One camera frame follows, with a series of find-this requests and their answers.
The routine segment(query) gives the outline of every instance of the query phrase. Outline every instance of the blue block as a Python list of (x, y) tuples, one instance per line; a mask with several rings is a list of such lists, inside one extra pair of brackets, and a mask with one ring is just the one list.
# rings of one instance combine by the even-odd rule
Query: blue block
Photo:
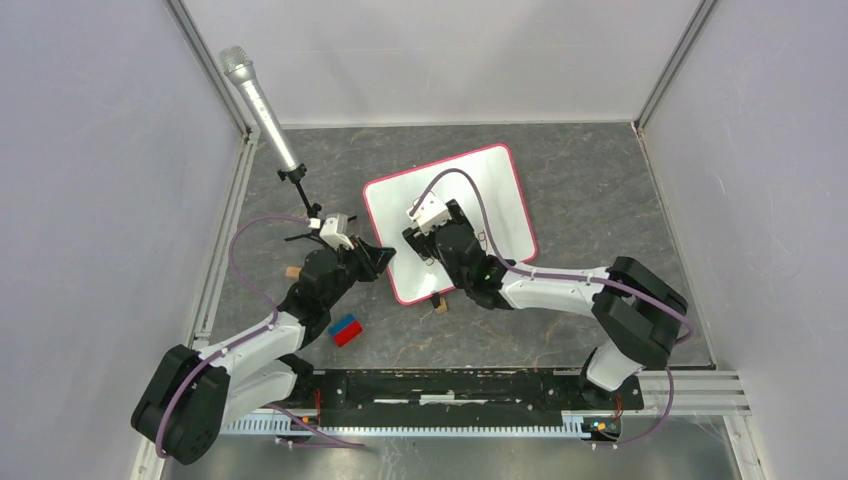
[(329, 334), (331, 336), (335, 337), (336, 335), (338, 335), (339, 332), (341, 332), (345, 328), (349, 327), (354, 322), (354, 320), (356, 320), (356, 319), (353, 318), (353, 314), (348, 313), (347, 315), (342, 317), (341, 320), (336, 322), (334, 325), (331, 325), (330, 328), (327, 330), (327, 332), (329, 332)]

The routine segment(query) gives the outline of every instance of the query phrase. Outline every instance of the silver microphone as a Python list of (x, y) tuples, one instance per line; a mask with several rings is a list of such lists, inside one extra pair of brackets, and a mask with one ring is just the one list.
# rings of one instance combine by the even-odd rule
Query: silver microphone
[(306, 168), (297, 161), (292, 152), (291, 145), (286, 140), (283, 129), (277, 121), (277, 116), (271, 110), (271, 104), (265, 98), (265, 92), (259, 86), (256, 79), (256, 70), (253, 69), (253, 60), (247, 56), (244, 49), (238, 45), (221, 50), (218, 54), (221, 62), (221, 70), (224, 75), (238, 88), (241, 98), (253, 114), (253, 118), (259, 124), (268, 143), (277, 151), (283, 172), (289, 174), (289, 179), (297, 183)]

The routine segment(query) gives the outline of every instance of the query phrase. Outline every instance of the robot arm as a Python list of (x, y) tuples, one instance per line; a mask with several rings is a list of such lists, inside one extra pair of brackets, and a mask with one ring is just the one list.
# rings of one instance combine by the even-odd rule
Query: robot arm
[[(298, 281), (277, 307), (276, 322), (269, 315), (200, 351), (183, 345), (170, 349), (133, 412), (132, 427), (155, 441), (168, 405), (178, 389), (190, 382), (176, 400), (162, 441), (169, 455), (189, 464), (211, 447), (222, 425), (289, 397), (297, 383), (297, 369), (288, 361), (291, 354), (324, 331), (330, 323), (330, 308), (356, 282), (376, 280), (395, 254), (392, 248), (376, 248), (356, 236), (348, 237), (346, 225), (347, 217), (340, 214), (320, 224), (324, 248), (306, 256)], [(207, 364), (189, 379), (203, 362)]]
[(686, 300), (636, 260), (618, 257), (610, 267), (584, 270), (538, 268), (513, 260), (504, 265), (480, 246), (455, 200), (432, 192), (408, 214), (404, 239), (422, 260), (436, 259), (453, 284), (488, 309), (547, 308), (596, 318), (610, 339), (592, 352), (581, 376), (584, 394), (608, 398), (627, 377), (668, 363), (680, 323), (639, 298), (614, 288), (624, 284), (685, 314)]

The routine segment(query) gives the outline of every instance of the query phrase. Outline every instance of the white wall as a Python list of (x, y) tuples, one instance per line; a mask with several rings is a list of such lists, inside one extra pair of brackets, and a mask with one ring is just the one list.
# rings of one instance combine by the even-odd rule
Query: white wall
[(185, 3), (283, 124), (327, 125), (633, 119), (698, 0)]
[(161, 1), (5, 2), (0, 45), (0, 478), (126, 478), (239, 136)]
[(848, 4), (721, 2), (647, 127), (775, 478), (844, 478)]

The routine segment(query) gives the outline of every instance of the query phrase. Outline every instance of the small wooden piece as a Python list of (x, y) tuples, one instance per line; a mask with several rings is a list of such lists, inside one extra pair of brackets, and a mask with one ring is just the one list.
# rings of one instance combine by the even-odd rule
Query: small wooden piece
[(300, 278), (300, 269), (301, 267), (289, 265), (288, 267), (286, 267), (286, 276), (297, 280), (298, 278)]
[(448, 302), (445, 301), (445, 297), (442, 296), (439, 298), (439, 306), (436, 307), (436, 313), (445, 313), (448, 311)]

